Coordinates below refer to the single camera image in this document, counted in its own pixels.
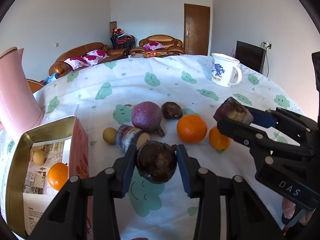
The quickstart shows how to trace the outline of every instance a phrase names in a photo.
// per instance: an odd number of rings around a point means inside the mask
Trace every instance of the tablecloth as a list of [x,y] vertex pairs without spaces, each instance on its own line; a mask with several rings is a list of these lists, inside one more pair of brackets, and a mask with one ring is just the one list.
[[[124,153],[102,139],[107,127],[118,129],[132,125],[131,112],[124,105],[152,101],[161,106],[173,101],[184,114],[198,114],[208,129],[216,125],[216,109],[232,96],[242,104],[260,110],[285,109],[303,114],[299,106],[274,82],[241,65],[243,78],[239,85],[220,87],[211,82],[212,57],[171,56],[165,58],[130,58],[112,61],[73,72],[34,94],[44,118],[42,123],[75,114],[89,137],[89,173],[95,176],[113,165]],[[177,120],[162,120],[165,137],[151,133],[153,140],[168,144],[183,143],[176,134]],[[274,140],[295,144],[271,128]],[[17,142],[5,131],[0,132],[0,201],[5,214],[5,186]],[[185,144],[188,154],[198,159],[218,176],[232,178],[239,174],[257,192],[280,227],[282,197],[254,178],[255,165],[249,149],[234,141],[221,153],[209,144],[208,135],[198,144]],[[156,239],[192,239],[198,199],[189,199],[183,190],[177,169],[166,184],[152,184],[134,171],[129,193],[116,199],[116,215],[121,239],[147,237]]]

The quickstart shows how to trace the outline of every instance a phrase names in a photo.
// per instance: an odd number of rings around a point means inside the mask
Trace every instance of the small orange fruit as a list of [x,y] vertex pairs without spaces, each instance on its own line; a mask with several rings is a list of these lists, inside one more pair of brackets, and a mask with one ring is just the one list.
[[215,126],[209,131],[209,141],[213,148],[218,151],[224,151],[228,149],[231,138],[221,134]]
[[177,123],[177,134],[186,143],[201,142],[207,134],[207,130],[205,121],[195,114],[185,115]]
[[54,164],[48,171],[48,182],[55,190],[60,190],[68,180],[68,166],[63,163]]

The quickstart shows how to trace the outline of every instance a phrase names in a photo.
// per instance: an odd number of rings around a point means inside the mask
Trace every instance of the leather armchair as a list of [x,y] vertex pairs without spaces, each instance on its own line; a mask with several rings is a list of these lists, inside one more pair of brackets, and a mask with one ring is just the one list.
[[157,41],[165,46],[164,49],[157,49],[157,52],[167,52],[169,56],[185,54],[184,48],[182,47],[182,41],[175,39],[174,37],[171,37],[169,35],[157,34],[139,41],[139,47],[131,49],[130,55],[134,55],[136,53],[145,53],[146,50],[144,49],[143,45],[151,41]]
[[71,71],[77,71],[77,70],[86,68],[86,66],[84,66],[84,67],[77,68],[76,70],[73,70],[72,67],[69,64],[65,63],[64,61],[70,57],[83,57],[89,51],[92,51],[95,49],[101,49],[107,55],[109,55],[109,57],[102,60],[99,64],[122,59],[127,57],[127,55],[129,54],[128,49],[110,49],[108,45],[103,44],[101,42],[89,43],[63,53],[60,57],[58,57],[56,62],[49,68],[49,75],[51,76],[52,74],[57,73],[58,78],[60,78],[62,76],[65,76]]

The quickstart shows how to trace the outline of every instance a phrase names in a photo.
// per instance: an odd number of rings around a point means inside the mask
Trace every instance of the mug rim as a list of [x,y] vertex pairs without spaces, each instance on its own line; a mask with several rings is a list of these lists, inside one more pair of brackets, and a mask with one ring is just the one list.
[[229,62],[233,62],[233,63],[240,63],[240,61],[234,57],[230,57],[230,56],[227,56],[225,54],[220,54],[220,53],[212,53],[211,54],[212,57],[216,57],[216,58],[219,58],[219,59],[223,59],[223,60],[226,60],[226,61],[229,61]]

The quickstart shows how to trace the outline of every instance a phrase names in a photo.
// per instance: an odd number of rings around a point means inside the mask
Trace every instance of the pink kettle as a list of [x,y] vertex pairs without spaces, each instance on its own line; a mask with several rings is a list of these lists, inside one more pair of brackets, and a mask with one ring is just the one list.
[[12,47],[0,54],[0,120],[13,140],[43,118],[22,69],[23,50]]

